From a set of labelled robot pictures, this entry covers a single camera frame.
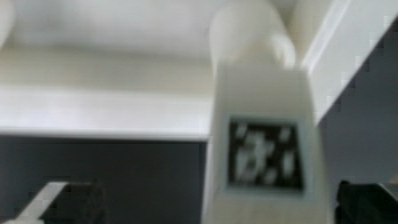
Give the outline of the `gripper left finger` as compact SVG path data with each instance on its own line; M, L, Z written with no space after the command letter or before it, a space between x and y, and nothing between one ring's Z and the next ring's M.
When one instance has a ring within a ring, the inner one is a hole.
M101 185L48 182L10 224L106 224Z

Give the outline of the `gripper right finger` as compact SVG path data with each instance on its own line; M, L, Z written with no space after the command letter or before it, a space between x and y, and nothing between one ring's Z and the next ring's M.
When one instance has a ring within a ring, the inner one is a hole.
M339 183L336 224L398 224L398 184Z

